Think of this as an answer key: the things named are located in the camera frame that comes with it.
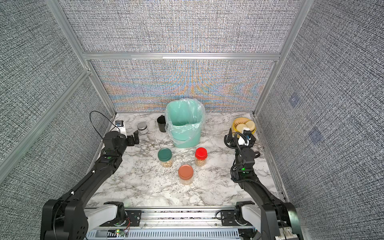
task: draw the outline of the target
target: brown jar lid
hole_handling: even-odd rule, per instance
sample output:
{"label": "brown jar lid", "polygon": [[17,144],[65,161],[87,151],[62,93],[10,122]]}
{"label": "brown jar lid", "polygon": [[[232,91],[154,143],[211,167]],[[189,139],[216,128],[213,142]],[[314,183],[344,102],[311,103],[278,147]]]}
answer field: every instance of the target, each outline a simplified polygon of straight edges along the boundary
{"label": "brown jar lid", "polygon": [[183,180],[189,180],[193,177],[193,168],[188,165],[184,164],[179,168],[179,178]]}

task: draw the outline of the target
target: textured gray panel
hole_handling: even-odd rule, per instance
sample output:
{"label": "textured gray panel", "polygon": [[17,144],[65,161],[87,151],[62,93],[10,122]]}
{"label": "textured gray panel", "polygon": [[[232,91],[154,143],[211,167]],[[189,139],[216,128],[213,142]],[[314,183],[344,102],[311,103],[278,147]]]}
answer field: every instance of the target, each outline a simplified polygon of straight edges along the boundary
{"label": "textured gray panel", "polygon": [[316,0],[259,116],[312,239],[383,239],[383,13]]}
{"label": "textured gray panel", "polygon": [[44,1],[0,9],[1,162],[82,67]]}
{"label": "textured gray panel", "polygon": [[[39,239],[45,202],[86,174],[101,141],[89,124],[92,110],[110,117],[87,78],[0,185],[1,239]],[[92,120],[104,134],[109,121],[97,113]]]}
{"label": "textured gray panel", "polygon": [[85,51],[280,52],[300,0],[59,1]]}
{"label": "textured gray panel", "polygon": [[206,111],[252,111],[271,72],[262,60],[92,60],[117,111],[164,111],[196,98]]}

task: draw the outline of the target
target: red wire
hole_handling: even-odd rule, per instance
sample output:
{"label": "red wire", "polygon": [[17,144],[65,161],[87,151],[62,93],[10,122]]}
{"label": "red wire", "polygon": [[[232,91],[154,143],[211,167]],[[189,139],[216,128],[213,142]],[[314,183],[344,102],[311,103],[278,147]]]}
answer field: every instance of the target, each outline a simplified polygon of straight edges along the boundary
{"label": "red wire", "polygon": [[131,224],[131,220],[129,218],[127,218],[127,220],[128,220],[128,226],[124,229],[124,231],[128,229],[127,232],[129,232],[129,229],[130,229],[129,225]]}

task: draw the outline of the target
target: red jar lid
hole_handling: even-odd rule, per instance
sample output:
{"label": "red jar lid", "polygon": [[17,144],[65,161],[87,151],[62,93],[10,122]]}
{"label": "red jar lid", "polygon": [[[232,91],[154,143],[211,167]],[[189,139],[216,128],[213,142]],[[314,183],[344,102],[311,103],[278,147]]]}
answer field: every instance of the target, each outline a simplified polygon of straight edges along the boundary
{"label": "red jar lid", "polygon": [[179,178],[183,180],[189,180],[193,177],[193,168],[188,165],[184,164],[179,168]]}
{"label": "red jar lid", "polygon": [[205,160],[208,156],[208,153],[207,153],[207,150],[203,147],[199,147],[198,149],[196,149],[196,153],[195,153],[195,157],[198,159],[198,160]]}

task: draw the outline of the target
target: yellow plate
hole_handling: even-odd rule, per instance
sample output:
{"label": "yellow plate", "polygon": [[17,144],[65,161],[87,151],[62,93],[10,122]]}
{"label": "yellow plate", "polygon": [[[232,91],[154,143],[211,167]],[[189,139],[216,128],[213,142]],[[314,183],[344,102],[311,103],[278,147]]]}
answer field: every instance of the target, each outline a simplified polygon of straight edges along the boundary
{"label": "yellow plate", "polygon": [[235,132],[239,132],[239,131],[237,131],[237,129],[236,129],[237,125],[239,125],[240,123],[245,124],[245,123],[248,122],[248,121],[252,121],[252,120],[250,120],[250,119],[248,119],[248,118],[236,118],[236,119],[233,121],[233,123],[232,123],[232,134],[235,134]]}

